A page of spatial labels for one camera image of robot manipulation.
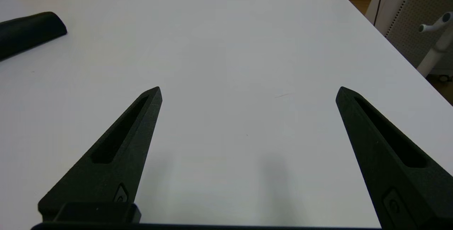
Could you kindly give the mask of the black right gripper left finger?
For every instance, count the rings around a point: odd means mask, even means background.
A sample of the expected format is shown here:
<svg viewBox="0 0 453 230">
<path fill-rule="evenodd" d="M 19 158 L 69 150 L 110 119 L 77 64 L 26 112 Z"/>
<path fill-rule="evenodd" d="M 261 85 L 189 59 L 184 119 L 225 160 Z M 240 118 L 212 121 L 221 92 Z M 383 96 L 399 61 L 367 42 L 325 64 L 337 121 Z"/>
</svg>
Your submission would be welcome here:
<svg viewBox="0 0 453 230">
<path fill-rule="evenodd" d="M 142 93 L 39 201 L 43 220 L 70 202 L 133 202 L 163 98 Z"/>
</svg>

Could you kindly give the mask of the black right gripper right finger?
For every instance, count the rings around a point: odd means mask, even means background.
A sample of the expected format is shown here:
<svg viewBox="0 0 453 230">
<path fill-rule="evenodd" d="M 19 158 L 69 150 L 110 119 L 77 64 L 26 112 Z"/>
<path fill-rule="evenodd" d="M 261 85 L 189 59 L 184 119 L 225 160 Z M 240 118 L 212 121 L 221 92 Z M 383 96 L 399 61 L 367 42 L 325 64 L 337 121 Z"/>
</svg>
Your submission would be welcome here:
<svg viewBox="0 0 453 230">
<path fill-rule="evenodd" d="M 451 230 L 453 178 L 354 90 L 336 104 L 380 225 L 386 230 Z"/>
</svg>

